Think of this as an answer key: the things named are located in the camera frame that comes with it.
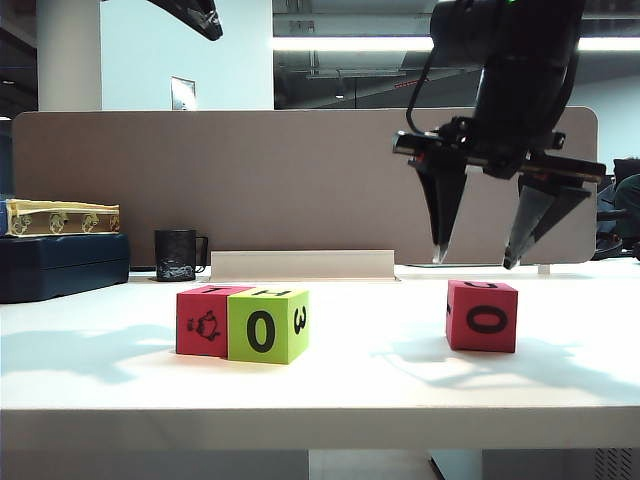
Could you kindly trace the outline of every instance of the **black mug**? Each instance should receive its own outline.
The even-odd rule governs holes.
[[[196,242],[202,239],[200,264],[196,270]],[[156,230],[156,278],[159,282],[195,280],[207,265],[209,239],[196,236],[195,230]]]

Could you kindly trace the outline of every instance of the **green cube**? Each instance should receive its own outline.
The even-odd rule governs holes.
[[[291,363],[309,345],[309,292],[253,288],[228,297],[229,360]]]

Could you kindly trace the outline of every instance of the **red cube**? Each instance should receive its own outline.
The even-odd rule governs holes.
[[[227,297],[252,287],[207,285],[178,293],[176,353],[227,357]]]
[[[449,280],[447,340],[453,350],[516,351],[518,291],[506,283]]]

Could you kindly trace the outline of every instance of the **white desk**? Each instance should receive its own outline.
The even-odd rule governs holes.
[[[189,283],[0,306],[3,449],[640,446],[640,263],[397,275],[302,284],[311,346],[290,366],[176,355]],[[520,291],[516,354],[449,349],[448,278]]]

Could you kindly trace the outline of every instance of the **black case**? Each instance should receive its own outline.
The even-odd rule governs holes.
[[[0,238],[0,303],[47,300],[129,278],[124,234]]]

